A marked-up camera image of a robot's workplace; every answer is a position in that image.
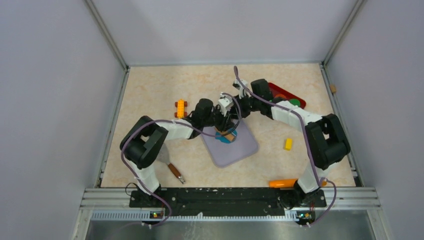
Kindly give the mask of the blue dough piece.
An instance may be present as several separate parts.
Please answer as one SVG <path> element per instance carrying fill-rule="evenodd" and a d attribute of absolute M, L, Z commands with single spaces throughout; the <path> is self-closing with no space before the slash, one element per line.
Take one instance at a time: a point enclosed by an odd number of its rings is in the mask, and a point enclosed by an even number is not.
<path fill-rule="evenodd" d="M 225 135 L 225 132 L 216 131 L 215 132 L 215 139 L 219 140 L 220 142 L 224 144 L 231 144 L 237 139 L 237 131 L 234 130 L 230 134 Z"/>

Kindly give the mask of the wooden rolling pin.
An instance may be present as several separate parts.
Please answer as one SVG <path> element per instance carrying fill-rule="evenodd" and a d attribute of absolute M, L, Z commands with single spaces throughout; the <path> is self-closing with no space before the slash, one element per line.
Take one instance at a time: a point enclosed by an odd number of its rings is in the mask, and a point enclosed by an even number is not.
<path fill-rule="evenodd" d="M 222 136 L 227 139 L 230 143 L 234 142 L 237 138 L 237 127 L 240 124 L 240 120 L 238 120 L 232 128 L 222 134 Z"/>

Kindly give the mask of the lavender plastic tray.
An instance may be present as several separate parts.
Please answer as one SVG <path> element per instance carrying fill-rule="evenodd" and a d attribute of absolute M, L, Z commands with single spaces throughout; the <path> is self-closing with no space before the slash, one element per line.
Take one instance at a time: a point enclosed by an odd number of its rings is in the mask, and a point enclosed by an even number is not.
<path fill-rule="evenodd" d="M 218 168 L 225 168 L 254 155 L 259 149 L 257 140 L 244 121 L 241 121 L 232 133 L 235 137 L 232 142 L 220 137 L 214 127 L 205 127 L 203 132 L 215 136 L 212 138 L 203 134 L 201 137 L 213 163 Z"/>

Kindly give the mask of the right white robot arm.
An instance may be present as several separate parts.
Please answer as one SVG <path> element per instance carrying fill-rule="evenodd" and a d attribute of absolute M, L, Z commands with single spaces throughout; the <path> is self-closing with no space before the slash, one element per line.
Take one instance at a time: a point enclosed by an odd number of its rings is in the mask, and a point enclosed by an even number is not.
<path fill-rule="evenodd" d="M 307 206 L 314 198 L 313 192 L 321 188 L 330 169 L 351 152 L 339 117 L 333 113 L 319 115 L 308 112 L 284 98 L 274 96 L 265 79 L 255 80 L 248 87 L 247 82 L 236 77 L 233 86 L 239 91 L 235 97 L 235 109 L 241 111 L 242 118 L 258 112 L 302 133 L 309 165 L 294 183 L 293 200 L 299 206 Z"/>

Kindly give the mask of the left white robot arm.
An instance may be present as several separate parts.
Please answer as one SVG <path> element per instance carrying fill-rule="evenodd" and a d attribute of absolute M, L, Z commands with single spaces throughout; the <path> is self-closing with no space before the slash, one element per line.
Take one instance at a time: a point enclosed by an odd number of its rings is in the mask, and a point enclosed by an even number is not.
<path fill-rule="evenodd" d="M 191 140 L 199 135 L 214 137 L 214 134 L 205 132 L 205 128 L 210 127 L 227 137 L 236 130 L 242 118 L 239 97 L 227 93 L 223 93 L 218 104 L 207 98 L 200 99 L 195 109 L 180 119 L 142 116 L 119 145 L 121 161 L 142 191 L 141 200 L 149 207 L 160 202 L 161 194 L 157 191 L 160 183 L 153 164 L 166 141 Z"/>

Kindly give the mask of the orange dough disc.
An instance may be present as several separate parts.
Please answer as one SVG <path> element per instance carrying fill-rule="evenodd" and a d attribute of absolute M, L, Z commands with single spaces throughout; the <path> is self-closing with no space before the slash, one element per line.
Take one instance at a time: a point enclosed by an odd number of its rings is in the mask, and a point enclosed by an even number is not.
<path fill-rule="evenodd" d="M 275 98 L 280 98 L 283 101 L 286 101 L 287 100 L 287 97 L 285 95 L 283 95 L 283 94 L 277 94 L 277 95 L 275 95 Z"/>

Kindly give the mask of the green dough disc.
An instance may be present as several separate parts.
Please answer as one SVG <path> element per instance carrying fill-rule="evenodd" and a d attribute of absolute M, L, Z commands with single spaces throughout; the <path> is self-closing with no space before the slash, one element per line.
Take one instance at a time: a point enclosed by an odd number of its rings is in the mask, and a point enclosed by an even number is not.
<path fill-rule="evenodd" d="M 294 106 L 301 107 L 301 102 L 296 98 L 291 98 L 289 102 Z"/>

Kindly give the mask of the red plate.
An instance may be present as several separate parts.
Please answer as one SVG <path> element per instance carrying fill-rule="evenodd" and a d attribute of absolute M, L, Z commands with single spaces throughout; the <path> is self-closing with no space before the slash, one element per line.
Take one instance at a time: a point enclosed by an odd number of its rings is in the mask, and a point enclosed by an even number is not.
<path fill-rule="evenodd" d="M 294 95 L 293 93 L 277 86 L 276 84 L 269 82 L 268 83 L 268 87 L 270 92 L 272 93 L 273 97 L 275 98 L 275 95 L 277 94 L 283 94 L 286 96 L 287 100 L 289 101 L 290 99 L 298 99 L 301 102 L 301 107 L 302 109 L 304 109 L 307 105 L 306 101 L 303 100 L 301 97 Z"/>

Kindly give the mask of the orange toy car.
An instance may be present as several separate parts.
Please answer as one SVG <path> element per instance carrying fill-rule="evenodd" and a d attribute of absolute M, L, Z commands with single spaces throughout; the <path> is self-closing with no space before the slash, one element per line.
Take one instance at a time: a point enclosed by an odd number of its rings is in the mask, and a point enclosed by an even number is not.
<path fill-rule="evenodd" d="M 186 107 L 188 106 L 188 103 L 185 100 L 179 99 L 174 103 L 174 105 L 176 108 L 176 111 L 174 113 L 175 118 L 182 119 L 188 115 L 188 113 L 186 112 Z"/>

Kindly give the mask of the yellow block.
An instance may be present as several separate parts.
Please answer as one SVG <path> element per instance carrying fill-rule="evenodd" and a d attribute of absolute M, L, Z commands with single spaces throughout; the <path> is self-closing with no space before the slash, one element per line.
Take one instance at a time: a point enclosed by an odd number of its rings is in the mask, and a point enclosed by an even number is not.
<path fill-rule="evenodd" d="M 286 151 L 290 151 L 293 147 L 293 140 L 291 138 L 287 138 L 284 143 L 284 149 Z"/>

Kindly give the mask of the small wooden block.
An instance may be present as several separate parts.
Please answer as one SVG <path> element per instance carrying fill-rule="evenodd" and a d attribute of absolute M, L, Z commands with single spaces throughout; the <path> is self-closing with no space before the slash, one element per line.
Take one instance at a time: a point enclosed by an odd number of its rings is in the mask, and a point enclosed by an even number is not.
<path fill-rule="evenodd" d="M 329 89 L 330 89 L 330 92 L 332 94 L 335 94 L 337 92 L 337 88 L 336 88 L 336 86 L 334 84 L 330 84 L 329 85 Z"/>

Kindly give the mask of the orange carrot toy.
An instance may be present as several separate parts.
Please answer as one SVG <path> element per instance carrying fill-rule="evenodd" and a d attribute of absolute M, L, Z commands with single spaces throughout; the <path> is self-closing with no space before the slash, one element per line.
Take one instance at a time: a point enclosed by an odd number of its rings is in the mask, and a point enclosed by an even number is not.
<path fill-rule="evenodd" d="M 297 178 L 291 178 L 291 179 L 280 179 L 280 180 L 271 180 L 268 182 L 269 188 L 293 188 L 295 185 L 295 182 L 297 181 Z"/>

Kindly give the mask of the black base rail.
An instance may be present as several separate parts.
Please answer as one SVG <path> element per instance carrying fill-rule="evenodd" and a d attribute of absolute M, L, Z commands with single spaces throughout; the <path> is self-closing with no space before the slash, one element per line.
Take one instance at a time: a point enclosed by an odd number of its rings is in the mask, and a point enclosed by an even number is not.
<path fill-rule="evenodd" d="M 294 208 L 326 206 L 323 190 L 303 194 L 269 187 L 169 187 L 159 188 L 153 196 L 133 190 L 129 200 L 131 208 L 157 208 L 173 217 L 282 216 Z"/>

